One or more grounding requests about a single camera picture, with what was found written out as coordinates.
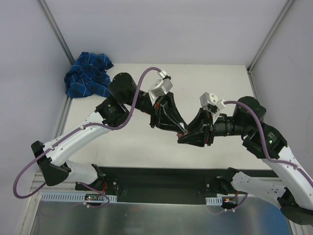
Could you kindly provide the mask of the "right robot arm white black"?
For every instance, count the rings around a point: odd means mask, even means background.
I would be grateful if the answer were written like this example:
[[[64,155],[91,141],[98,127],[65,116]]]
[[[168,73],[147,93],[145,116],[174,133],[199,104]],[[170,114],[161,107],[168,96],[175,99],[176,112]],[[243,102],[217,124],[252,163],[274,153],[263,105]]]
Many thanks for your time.
[[[222,113],[228,104],[214,95],[201,99],[197,116],[178,143],[203,147],[211,145],[215,137],[240,136],[243,146],[268,165],[282,181],[268,183],[228,168],[222,176],[208,181],[209,190],[216,194],[241,191],[276,206],[290,221],[299,225],[313,223],[313,180],[303,169],[286,139],[274,127],[264,123],[266,109],[251,96],[234,101],[232,116]]]

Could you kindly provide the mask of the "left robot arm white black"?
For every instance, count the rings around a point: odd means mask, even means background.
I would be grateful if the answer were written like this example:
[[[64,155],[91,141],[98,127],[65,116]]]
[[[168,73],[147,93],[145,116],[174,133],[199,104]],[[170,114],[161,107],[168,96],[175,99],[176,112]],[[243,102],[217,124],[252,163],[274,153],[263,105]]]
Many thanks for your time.
[[[185,134],[187,124],[176,108],[173,84],[165,71],[158,72],[160,79],[144,92],[130,74],[117,74],[108,89],[110,97],[95,108],[84,121],[60,137],[42,143],[36,141],[31,148],[47,186],[64,181],[83,182],[92,190],[103,186],[103,176],[97,165],[82,165],[69,160],[79,149],[130,120],[134,109],[150,116],[150,126],[161,130]]]

